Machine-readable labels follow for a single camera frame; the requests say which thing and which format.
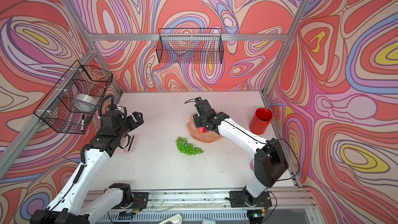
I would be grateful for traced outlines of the red fake apple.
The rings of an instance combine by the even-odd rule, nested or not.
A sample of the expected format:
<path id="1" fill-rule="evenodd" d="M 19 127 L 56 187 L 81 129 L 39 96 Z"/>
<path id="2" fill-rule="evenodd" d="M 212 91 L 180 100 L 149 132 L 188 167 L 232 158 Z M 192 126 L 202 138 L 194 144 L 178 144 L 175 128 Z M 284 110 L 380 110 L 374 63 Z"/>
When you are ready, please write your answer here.
<path id="1" fill-rule="evenodd" d="M 199 131 L 200 133 L 206 133 L 206 132 L 207 132 L 207 130 L 206 130 L 205 127 L 200 127 L 200 128 L 198 128 L 198 131 Z"/>

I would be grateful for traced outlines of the green fake grape bunch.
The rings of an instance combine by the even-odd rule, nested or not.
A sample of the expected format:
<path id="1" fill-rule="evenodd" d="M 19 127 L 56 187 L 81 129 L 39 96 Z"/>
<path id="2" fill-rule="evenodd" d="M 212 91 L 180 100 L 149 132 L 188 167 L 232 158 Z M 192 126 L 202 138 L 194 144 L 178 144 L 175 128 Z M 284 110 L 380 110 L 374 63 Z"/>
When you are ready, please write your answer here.
<path id="1" fill-rule="evenodd" d="M 177 149 L 183 154 L 194 156 L 204 153 L 204 151 L 200 147 L 195 147 L 193 144 L 188 143 L 186 138 L 179 137 L 177 138 L 175 143 Z"/>

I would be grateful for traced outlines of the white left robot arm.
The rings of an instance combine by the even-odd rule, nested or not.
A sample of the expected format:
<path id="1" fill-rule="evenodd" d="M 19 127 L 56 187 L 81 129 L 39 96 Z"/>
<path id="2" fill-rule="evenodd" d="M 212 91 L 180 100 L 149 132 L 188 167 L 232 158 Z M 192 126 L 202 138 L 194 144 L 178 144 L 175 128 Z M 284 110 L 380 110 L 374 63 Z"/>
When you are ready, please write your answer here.
<path id="1" fill-rule="evenodd" d="M 130 139 L 129 133 L 144 123 L 142 113 L 128 115 L 125 107 L 114 103 L 113 95 L 106 95 L 104 100 L 110 100 L 110 106 L 105 113 L 101 106 L 98 108 L 100 128 L 81 149 L 77 169 L 47 207 L 34 212 L 31 224 L 95 224 L 114 207 L 130 208 L 133 205 L 130 185 L 114 183 L 99 198 L 83 206 L 96 177 L 121 147 L 122 139 Z"/>

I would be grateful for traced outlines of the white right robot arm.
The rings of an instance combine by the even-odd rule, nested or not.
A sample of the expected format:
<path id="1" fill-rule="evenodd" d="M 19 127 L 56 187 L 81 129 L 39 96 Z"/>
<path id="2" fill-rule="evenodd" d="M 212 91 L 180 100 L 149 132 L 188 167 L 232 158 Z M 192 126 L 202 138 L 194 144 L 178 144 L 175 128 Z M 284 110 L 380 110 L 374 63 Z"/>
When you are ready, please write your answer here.
<path id="1" fill-rule="evenodd" d="M 243 189 L 247 199 L 256 199 L 273 185 L 288 170 L 288 162 L 276 139 L 267 140 L 237 124 L 223 112 L 217 113 L 209 102 L 201 97 L 194 99 L 197 113 L 193 115 L 196 128 L 204 128 L 230 139 L 248 152 L 254 160 L 254 179 Z"/>

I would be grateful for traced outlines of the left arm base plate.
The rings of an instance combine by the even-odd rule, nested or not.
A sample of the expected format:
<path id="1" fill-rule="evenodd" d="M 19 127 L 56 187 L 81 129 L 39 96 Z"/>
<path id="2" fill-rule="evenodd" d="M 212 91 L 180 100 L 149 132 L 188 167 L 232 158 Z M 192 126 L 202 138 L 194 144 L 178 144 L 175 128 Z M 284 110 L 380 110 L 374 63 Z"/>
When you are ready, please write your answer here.
<path id="1" fill-rule="evenodd" d="M 149 192 L 134 192 L 132 193 L 132 201 L 128 205 L 121 205 L 120 208 L 124 211 L 124 215 L 136 215 L 147 208 Z"/>

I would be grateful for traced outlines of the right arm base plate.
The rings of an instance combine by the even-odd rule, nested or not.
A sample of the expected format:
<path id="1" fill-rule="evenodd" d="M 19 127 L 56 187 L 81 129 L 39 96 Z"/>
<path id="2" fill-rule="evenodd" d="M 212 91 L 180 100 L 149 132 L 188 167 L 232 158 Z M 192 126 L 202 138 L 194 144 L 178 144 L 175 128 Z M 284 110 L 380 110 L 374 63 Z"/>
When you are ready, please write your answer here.
<path id="1" fill-rule="evenodd" d="M 273 206 L 269 192 L 264 191 L 258 197 L 253 197 L 247 191 L 230 191 L 226 200 L 230 202 L 232 208 L 261 207 L 268 209 Z"/>

